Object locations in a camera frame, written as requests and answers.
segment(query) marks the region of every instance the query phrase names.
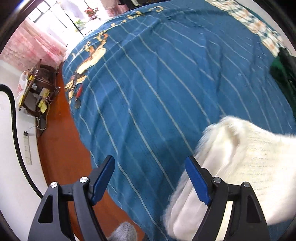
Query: blue bedsheet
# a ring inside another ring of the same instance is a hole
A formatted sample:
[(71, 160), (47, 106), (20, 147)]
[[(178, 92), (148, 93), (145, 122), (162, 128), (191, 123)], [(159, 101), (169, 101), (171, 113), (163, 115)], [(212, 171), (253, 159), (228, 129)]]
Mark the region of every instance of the blue bedsheet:
[[(225, 115), (281, 134), (296, 133), (296, 125), (269, 74), (274, 56), (241, 22), (204, 0), (136, 10), (78, 44), (63, 79), (67, 98), (82, 86), (81, 107), (72, 98), (70, 109), (93, 167), (107, 155), (116, 160), (109, 195), (150, 241), (171, 240), (162, 214), (208, 125)], [(90, 46), (102, 57), (71, 89)]]

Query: white fluffy blanket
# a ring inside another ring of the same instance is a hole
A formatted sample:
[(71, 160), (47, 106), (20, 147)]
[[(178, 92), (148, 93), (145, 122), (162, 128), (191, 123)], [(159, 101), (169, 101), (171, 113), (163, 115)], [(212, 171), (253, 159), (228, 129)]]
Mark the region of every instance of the white fluffy blanket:
[[(296, 212), (296, 138), (275, 135), (231, 116), (207, 127), (195, 159), (226, 183), (251, 183), (268, 225), (293, 218)], [(216, 240), (223, 240), (232, 202), (228, 202)], [(168, 234), (191, 241), (207, 206), (186, 173), (182, 174), (164, 215)]]

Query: black hose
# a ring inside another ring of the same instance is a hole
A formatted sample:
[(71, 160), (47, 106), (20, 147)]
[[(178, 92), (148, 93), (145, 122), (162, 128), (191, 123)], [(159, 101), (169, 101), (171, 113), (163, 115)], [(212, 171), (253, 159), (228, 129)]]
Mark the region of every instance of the black hose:
[(17, 158), (18, 158), (20, 167), (21, 167), (22, 172), (24, 173), (28, 183), (30, 184), (30, 186), (33, 188), (35, 193), (42, 199), (43, 195), (39, 191), (39, 189), (36, 187), (33, 180), (31, 179), (31, 177), (30, 177), (30, 175), (29, 175), (29, 173), (28, 173), (28, 171), (27, 171), (27, 169), (25, 167), (24, 160), (22, 159), (22, 154), (20, 152), (20, 146), (19, 146), (18, 138), (17, 138), (17, 121), (16, 121), (16, 111), (15, 111), (15, 98), (13, 96), (12, 91), (6, 85), (0, 84), (0, 91), (7, 94), (8, 98), (9, 98), (9, 101), (10, 101), (13, 142), (15, 144), (15, 151), (17, 153)]

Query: cartoon print on bedsheet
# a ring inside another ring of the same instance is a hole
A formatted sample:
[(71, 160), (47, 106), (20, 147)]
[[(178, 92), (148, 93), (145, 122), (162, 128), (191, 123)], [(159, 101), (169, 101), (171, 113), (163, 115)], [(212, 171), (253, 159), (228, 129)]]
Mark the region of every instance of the cartoon print on bedsheet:
[[(148, 11), (150, 12), (153, 9), (155, 9), (156, 12), (161, 12), (163, 10), (163, 7), (156, 6), (156, 7), (150, 8)], [(144, 15), (145, 14), (140, 12), (140, 11), (135, 11), (134, 14), (127, 15), (126, 17), (128, 19), (134, 19), (136, 17), (144, 16)], [(86, 77), (87, 77), (86, 72), (87, 72), (88, 68), (90, 68), (90, 67), (94, 66), (95, 64), (97, 64), (99, 62), (99, 60), (106, 53), (107, 49), (104, 48), (103, 46), (107, 42), (107, 38), (108, 38), (108, 34), (106, 34), (107, 31), (114, 28), (114, 27), (116, 27), (116, 26), (119, 26), (119, 25), (121, 25), (123, 23), (126, 23), (126, 22), (127, 22), (127, 20), (124, 19), (123, 21), (121, 21), (120, 24), (112, 23), (110, 28), (99, 32), (98, 36), (93, 38), (93, 39), (97, 39), (100, 42), (100, 45), (96, 49), (94, 49), (94, 47), (92, 45), (90, 46), (91, 42), (88, 41), (86, 43), (86, 45), (84, 45), (82, 47), (82, 49), (80, 49), (76, 55), (74, 53), (72, 53), (73, 59), (75, 59), (83, 51), (89, 52), (89, 57), (87, 59), (85, 59), (77, 67), (76, 71), (71, 76), (69, 82), (65, 85), (65, 91), (68, 92), (69, 104), (71, 104), (71, 100), (74, 97), (76, 86), (82, 84), (83, 81), (86, 79)]]

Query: gray sock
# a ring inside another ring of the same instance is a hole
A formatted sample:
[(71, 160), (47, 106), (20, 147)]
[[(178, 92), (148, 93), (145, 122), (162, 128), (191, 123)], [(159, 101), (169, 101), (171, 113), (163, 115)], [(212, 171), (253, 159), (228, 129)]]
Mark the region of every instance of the gray sock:
[(137, 232), (128, 222), (122, 223), (108, 238), (108, 241), (137, 241)]

